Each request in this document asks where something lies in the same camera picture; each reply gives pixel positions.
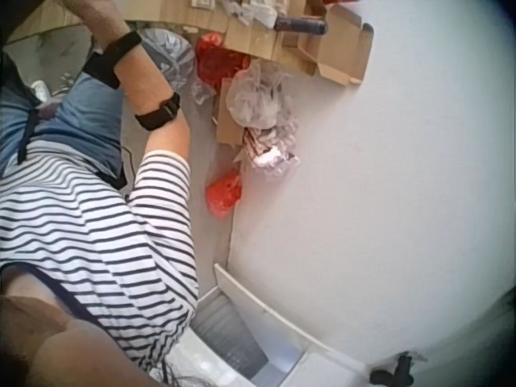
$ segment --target cardboard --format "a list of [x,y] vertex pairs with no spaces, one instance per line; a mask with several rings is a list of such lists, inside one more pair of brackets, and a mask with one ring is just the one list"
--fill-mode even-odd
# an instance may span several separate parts
[[219,143],[236,147],[243,144],[243,127],[235,122],[226,106],[226,96],[230,85],[230,78],[223,79],[220,95],[215,99],[214,113],[217,120],[215,136]]
[[364,80],[374,31],[370,24],[340,5],[329,9],[321,0],[308,0],[308,11],[324,17],[329,31],[323,36],[296,34],[284,38],[284,47],[317,64],[316,73],[340,85]]

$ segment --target white floor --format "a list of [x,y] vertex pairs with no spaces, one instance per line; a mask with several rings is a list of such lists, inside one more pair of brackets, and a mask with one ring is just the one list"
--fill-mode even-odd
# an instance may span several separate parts
[[[85,62],[90,44],[89,34],[83,27],[70,27],[21,40],[6,47],[19,67],[23,80],[30,85],[42,79],[51,91],[61,87],[64,73],[77,74]],[[200,295],[215,286],[213,263],[227,264],[232,214],[220,220],[212,216],[206,207],[206,184],[231,167],[235,153],[226,146],[218,146],[211,121],[212,103],[197,106],[189,94],[187,85],[181,94],[186,118],[192,131],[189,163],[192,171],[190,213],[195,242]],[[147,133],[132,117],[125,104],[123,112],[122,143],[133,155],[137,170],[144,152]],[[130,157],[123,150],[123,159],[130,188],[133,180]]]

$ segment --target black wristband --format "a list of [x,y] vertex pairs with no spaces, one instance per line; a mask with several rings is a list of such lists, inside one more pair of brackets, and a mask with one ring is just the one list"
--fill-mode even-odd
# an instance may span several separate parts
[[114,69],[116,64],[121,60],[130,50],[142,43],[142,38],[136,31],[131,31],[120,39],[109,43],[104,50],[102,58],[106,66]]
[[138,32],[131,31],[115,42],[111,42],[102,55],[94,52],[82,71],[111,89],[117,89],[120,87],[120,81],[114,75],[114,67],[130,50],[141,43],[142,38]]
[[174,93],[170,99],[160,104],[158,110],[143,115],[136,115],[135,117],[142,127],[148,131],[154,131],[176,119],[180,101],[179,94]]

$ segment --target black and white striped shirt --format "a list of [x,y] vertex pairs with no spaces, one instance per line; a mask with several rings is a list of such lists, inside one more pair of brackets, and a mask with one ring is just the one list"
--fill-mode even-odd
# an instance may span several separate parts
[[148,153],[126,202],[91,160],[35,142],[0,180],[0,271],[36,275],[143,370],[169,352],[198,298],[189,167]]

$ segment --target blue jeans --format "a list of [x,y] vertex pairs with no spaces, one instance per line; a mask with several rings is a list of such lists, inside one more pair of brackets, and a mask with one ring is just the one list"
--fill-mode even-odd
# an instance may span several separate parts
[[[122,169],[120,130],[123,91],[113,90],[82,73],[60,104],[56,116],[40,121],[30,142],[52,141],[74,148],[108,168],[114,177]],[[0,177],[17,154],[34,101],[8,81],[0,90]]]

